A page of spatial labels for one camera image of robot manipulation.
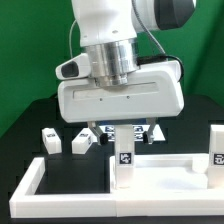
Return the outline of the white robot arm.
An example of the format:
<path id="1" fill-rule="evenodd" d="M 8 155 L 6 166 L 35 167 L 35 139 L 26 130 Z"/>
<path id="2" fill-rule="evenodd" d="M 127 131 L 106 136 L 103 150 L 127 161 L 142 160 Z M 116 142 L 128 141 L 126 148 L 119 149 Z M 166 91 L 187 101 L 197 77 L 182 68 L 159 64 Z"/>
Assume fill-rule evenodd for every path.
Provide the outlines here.
<path id="1" fill-rule="evenodd" d="M 68 123 L 86 122 L 98 143 L 108 137 L 101 121 L 178 115 L 184 100 L 179 59 L 161 51 L 137 55 L 137 34 L 182 27 L 196 0 L 71 0 L 83 52 L 59 65 L 58 101 Z"/>

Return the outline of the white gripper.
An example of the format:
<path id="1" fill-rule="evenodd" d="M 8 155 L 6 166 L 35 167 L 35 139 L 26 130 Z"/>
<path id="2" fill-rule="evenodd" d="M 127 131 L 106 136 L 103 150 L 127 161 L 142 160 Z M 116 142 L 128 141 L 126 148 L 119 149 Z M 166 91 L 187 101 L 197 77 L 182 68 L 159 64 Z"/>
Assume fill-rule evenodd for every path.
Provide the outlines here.
<path id="1" fill-rule="evenodd" d="M 125 85 L 99 87 L 90 77 L 85 53 L 55 69 L 61 80 L 58 102 L 62 118 L 68 123 L 87 122 L 99 145 L 108 143 L 108 135 L 97 121 L 147 118 L 143 142 L 152 144 L 156 118 L 178 115 L 184 107 L 180 85 L 181 63 L 177 60 L 143 64 L 127 77 Z"/>

